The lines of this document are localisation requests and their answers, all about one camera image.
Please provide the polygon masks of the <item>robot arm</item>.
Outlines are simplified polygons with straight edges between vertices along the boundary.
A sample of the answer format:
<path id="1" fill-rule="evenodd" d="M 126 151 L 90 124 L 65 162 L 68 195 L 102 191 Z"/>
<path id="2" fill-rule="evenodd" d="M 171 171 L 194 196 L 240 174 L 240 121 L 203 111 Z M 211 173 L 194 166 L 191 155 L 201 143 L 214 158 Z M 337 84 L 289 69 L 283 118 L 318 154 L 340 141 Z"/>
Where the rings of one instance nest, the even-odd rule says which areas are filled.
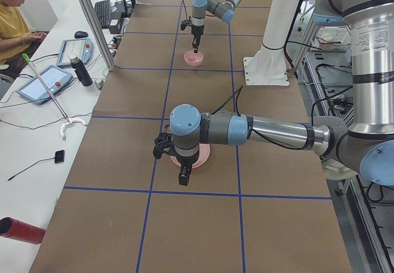
<path id="1" fill-rule="evenodd" d="M 235 15 L 235 8 L 242 0 L 192 0 L 192 15 L 182 23 L 181 29 L 186 26 L 191 27 L 193 35 L 192 48 L 195 54 L 198 53 L 201 37 L 204 33 L 205 16 L 209 12 L 214 17 L 221 19 L 225 23 L 230 23 Z"/>
<path id="2" fill-rule="evenodd" d="M 200 113 L 182 104 L 171 111 L 169 155 L 187 185 L 201 144 L 268 142 L 311 150 L 338 161 L 365 179 L 393 185 L 393 0 L 316 0 L 322 14 L 340 15 L 351 29 L 354 119 L 315 117 L 286 123 L 232 112 Z"/>

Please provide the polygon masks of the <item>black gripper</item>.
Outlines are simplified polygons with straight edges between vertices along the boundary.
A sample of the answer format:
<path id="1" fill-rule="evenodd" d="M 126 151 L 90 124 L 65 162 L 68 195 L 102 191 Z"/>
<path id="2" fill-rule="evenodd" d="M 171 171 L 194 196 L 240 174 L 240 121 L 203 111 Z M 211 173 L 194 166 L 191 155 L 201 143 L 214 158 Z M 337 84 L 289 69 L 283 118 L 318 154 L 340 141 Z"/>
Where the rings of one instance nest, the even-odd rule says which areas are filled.
<path id="1" fill-rule="evenodd" d="M 198 160 L 198 147 L 192 149 L 181 149 L 175 147 L 175 156 L 181 164 L 179 172 L 179 184 L 187 186 L 190 180 L 191 167 Z"/>
<path id="2" fill-rule="evenodd" d="M 204 25 L 192 25 L 191 33 L 194 36 L 192 41 L 193 52 L 197 54 L 200 44 L 200 36 L 204 33 Z"/>

